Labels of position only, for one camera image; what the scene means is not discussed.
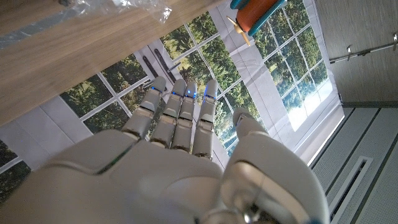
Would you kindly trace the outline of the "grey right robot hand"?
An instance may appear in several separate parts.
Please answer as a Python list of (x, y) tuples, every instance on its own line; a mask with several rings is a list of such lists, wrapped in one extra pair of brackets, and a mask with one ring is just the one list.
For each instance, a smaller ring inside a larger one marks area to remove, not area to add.
[(157, 77), (121, 130), (97, 133), (31, 173), (1, 206), (2, 223), (329, 223), (312, 170), (244, 108), (225, 168), (212, 160), (216, 82), (177, 80), (151, 138), (165, 90)]

